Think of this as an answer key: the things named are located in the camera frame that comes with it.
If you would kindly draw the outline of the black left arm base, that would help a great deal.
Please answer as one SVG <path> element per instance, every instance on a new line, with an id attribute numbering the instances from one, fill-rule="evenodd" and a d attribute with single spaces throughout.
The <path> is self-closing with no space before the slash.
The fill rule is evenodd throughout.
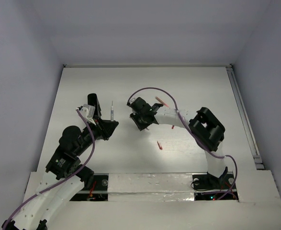
<path id="1" fill-rule="evenodd" d="M 83 188 L 70 201 L 108 201 L 108 174 L 95 174 L 90 188 Z"/>

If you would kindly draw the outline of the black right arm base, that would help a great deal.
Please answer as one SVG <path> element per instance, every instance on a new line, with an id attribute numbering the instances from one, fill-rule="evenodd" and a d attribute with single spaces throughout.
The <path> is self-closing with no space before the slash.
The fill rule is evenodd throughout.
<path id="1" fill-rule="evenodd" d="M 191 188 L 194 190 L 195 201 L 236 200 L 238 193 L 234 184 L 234 174 L 227 168 L 219 177 L 209 173 L 193 174 Z"/>

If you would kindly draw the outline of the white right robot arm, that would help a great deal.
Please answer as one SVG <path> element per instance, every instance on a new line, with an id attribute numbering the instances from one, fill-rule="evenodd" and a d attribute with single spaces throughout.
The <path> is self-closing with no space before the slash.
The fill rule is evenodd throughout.
<path id="1" fill-rule="evenodd" d="M 187 110 L 170 108 L 161 103 L 149 105 L 141 97 L 130 100 L 127 106 L 132 109 L 130 118 L 140 131 L 152 124 L 181 127 L 190 131 L 205 152 L 208 184 L 218 188 L 225 182 L 228 169 L 223 153 L 217 153 L 224 140 L 225 127 L 208 108 L 202 107 L 193 116 Z"/>

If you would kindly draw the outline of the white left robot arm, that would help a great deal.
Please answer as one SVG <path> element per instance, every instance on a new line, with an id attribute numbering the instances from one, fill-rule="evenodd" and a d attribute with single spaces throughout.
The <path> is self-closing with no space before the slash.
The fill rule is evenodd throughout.
<path id="1" fill-rule="evenodd" d="M 68 201 L 82 189 L 92 187 L 94 171 L 79 156 L 97 140 L 108 140 L 119 123 L 97 118 L 85 121 L 85 128 L 68 126 L 46 166 L 35 194 L 24 201 L 4 221 L 4 230 L 47 230 Z"/>

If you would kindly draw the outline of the white pen red cap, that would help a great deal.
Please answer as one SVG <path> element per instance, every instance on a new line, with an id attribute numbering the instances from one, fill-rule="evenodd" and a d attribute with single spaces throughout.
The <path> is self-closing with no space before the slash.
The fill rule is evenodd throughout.
<path id="1" fill-rule="evenodd" d="M 111 104 L 111 110 L 110 110 L 110 120 L 114 121 L 114 106 L 113 106 L 113 101 Z"/>

